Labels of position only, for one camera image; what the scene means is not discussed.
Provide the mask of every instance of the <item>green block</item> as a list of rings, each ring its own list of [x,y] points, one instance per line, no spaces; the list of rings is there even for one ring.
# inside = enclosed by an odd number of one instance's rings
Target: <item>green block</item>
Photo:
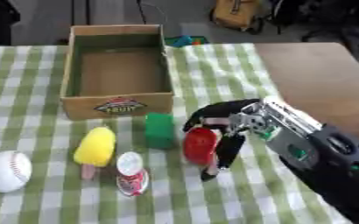
[[[172,116],[158,113],[147,114],[145,138],[149,148],[168,149],[172,147],[174,140]]]

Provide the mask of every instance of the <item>printed logo on box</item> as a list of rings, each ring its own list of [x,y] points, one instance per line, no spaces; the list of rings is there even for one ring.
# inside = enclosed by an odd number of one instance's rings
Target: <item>printed logo on box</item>
[[[146,105],[141,102],[129,98],[117,97],[94,109],[112,115],[132,112],[143,107],[146,107]]]

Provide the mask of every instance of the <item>yellow toy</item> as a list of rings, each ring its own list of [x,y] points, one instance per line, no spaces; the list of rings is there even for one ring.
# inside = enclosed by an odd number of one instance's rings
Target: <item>yellow toy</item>
[[[74,162],[82,165],[83,179],[93,178],[96,167],[108,165],[115,145],[116,135],[109,128],[98,127],[89,131],[74,153]]]

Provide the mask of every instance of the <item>robotic hand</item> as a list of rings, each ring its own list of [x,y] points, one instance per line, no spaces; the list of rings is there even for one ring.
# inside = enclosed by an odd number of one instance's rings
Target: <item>robotic hand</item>
[[[217,168],[228,168],[241,149],[245,130],[263,140],[309,188],[354,223],[359,223],[359,141],[273,96],[226,101],[194,112],[184,125],[217,129]],[[214,175],[206,169],[203,180]]]

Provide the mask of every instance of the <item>chair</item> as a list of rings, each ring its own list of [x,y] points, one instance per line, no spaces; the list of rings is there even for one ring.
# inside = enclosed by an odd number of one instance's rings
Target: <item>chair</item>
[[[321,25],[321,28],[308,32],[301,40],[307,42],[321,35],[335,36],[349,51],[354,53],[352,38],[359,40],[359,31],[352,27],[351,18],[358,10],[359,0],[320,1],[320,7],[312,17]]]

